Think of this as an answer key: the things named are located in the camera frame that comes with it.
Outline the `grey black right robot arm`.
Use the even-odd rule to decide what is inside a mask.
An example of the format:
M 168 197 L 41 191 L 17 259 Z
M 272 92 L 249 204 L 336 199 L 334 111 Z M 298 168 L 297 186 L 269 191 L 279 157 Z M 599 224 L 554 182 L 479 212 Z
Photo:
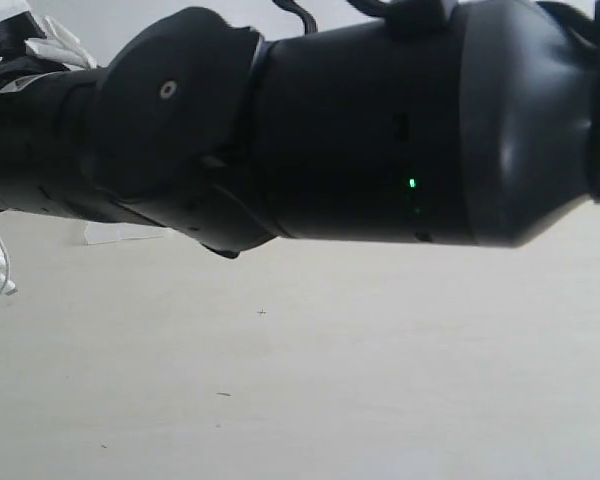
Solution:
M 0 212 L 277 238 L 517 247 L 600 203 L 600 1 L 358 1 L 267 41 L 189 7 L 106 66 L 0 8 Z

